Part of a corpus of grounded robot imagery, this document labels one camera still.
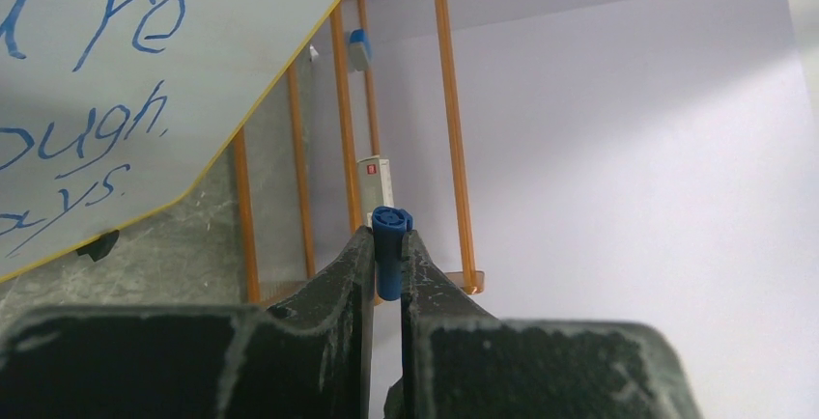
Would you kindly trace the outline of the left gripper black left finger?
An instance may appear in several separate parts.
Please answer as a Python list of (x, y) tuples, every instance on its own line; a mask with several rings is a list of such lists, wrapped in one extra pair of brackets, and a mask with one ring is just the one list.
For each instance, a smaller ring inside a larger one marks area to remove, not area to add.
[(374, 241), (269, 307), (61, 305), (1, 338), (5, 418), (364, 418)]

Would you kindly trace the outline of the blue marker cap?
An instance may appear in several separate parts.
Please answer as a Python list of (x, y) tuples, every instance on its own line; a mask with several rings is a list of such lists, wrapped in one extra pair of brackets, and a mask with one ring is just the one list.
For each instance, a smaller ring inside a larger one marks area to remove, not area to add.
[(381, 206), (374, 209), (371, 220), (376, 289), (381, 299), (394, 301), (401, 296), (403, 239), (413, 229), (413, 218), (405, 209)]

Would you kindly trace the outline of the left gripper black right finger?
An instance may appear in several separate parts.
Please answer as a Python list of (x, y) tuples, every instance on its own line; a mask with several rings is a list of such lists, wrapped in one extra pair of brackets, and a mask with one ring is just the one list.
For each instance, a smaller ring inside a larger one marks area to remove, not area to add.
[(500, 319), (401, 244), (402, 374), (388, 418), (698, 418), (681, 361), (652, 326)]

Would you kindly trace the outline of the yellow-framed whiteboard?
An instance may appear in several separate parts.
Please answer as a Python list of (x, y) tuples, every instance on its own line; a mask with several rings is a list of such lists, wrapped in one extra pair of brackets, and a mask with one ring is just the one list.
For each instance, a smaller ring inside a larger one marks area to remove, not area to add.
[(180, 201), (341, 0), (1, 0), (1, 276)]

